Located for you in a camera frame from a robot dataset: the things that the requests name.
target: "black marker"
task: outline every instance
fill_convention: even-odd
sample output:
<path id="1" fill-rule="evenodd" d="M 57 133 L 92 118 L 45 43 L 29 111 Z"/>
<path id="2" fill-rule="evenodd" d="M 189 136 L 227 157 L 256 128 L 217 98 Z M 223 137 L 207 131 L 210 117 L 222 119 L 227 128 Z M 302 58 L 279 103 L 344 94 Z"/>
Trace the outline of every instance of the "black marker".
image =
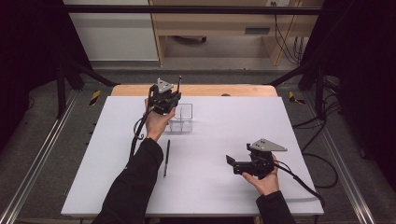
<path id="1" fill-rule="evenodd" d="M 168 146 L 166 148 L 166 158 L 165 158 L 165 170 L 163 171 L 163 178 L 166 177 L 166 168 L 168 168 L 168 158 L 169 158 L 169 147 L 171 145 L 171 140 L 168 140 Z"/>

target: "hand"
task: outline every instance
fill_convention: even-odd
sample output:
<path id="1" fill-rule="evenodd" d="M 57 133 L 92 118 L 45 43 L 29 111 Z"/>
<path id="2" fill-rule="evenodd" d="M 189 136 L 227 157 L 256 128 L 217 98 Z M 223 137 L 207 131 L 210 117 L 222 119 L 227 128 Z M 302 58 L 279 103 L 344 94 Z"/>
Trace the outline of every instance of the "hand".
<path id="1" fill-rule="evenodd" d="M 275 155 L 272 154 L 272 156 L 275 164 L 278 164 L 276 162 Z M 274 170 L 261 180 L 245 172 L 242 173 L 242 176 L 247 180 L 247 182 L 252 184 L 260 194 L 263 194 L 264 196 L 279 191 L 279 182 L 277 180 L 277 167 L 274 167 Z"/>
<path id="2" fill-rule="evenodd" d="M 145 100 L 146 107 L 148 106 L 148 99 Z M 160 115 L 154 111 L 151 111 L 148 114 L 148 118 L 146 120 L 146 130 L 147 130 L 147 138 L 151 138 L 154 141 L 158 141 L 165 131 L 165 127 L 168 124 L 169 119 L 171 119 L 175 115 L 175 108 L 172 108 L 171 112 L 167 115 Z"/>

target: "white table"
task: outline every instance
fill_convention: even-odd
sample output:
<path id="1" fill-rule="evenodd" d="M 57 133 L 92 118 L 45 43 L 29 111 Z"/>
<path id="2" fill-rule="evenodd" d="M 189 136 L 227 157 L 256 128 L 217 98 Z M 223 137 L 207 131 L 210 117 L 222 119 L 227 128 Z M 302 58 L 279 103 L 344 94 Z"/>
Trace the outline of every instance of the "white table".
<path id="1" fill-rule="evenodd" d="M 144 111 L 144 98 L 107 98 L 63 215 L 95 217 L 100 212 L 108 189 L 128 161 L 133 126 Z M 171 139 L 170 156 L 166 178 L 164 162 L 159 170 L 148 217 L 257 216 L 259 193 L 242 176 L 233 174 L 225 155 L 249 161 L 246 143 L 262 137 L 286 147 L 287 152 L 275 152 L 277 158 L 313 188 L 281 98 L 182 96 L 180 102 L 193 104 L 193 131 L 164 133 L 159 140 L 165 152 Z M 293 215 L 323 214 L 317 198 L 285 172 L 278 175 Z"/>

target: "clear plastic container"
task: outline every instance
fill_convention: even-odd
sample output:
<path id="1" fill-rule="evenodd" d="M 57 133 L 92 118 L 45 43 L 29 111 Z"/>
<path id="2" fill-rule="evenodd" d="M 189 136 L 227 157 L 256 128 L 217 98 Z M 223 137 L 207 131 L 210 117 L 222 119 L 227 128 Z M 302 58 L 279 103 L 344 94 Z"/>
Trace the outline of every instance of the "clear plastic container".
<path id="1" fill-rule="evenodd" d="M 169 133 L 192 132 L 192 104 L 178 104 L 176 113 L 165 128 Z"/>

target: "black sleeve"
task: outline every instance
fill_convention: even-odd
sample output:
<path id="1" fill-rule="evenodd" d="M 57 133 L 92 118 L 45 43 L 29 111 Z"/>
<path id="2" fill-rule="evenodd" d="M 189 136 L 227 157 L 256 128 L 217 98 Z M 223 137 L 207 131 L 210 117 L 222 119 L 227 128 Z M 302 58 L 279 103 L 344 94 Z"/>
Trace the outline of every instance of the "black sleeve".
<path id="1" fill-rule="evenodd" d="M 279 190 L 256 200 L 264 224 L 295 224 L 288 205 Z"/>
<path id="2" fill-rule="evenodd" d="M 114 180 L 102 211 L 92 224 L 143 223 L 162 162 L 163 150 L 155 141 L 146 138 Z"/>

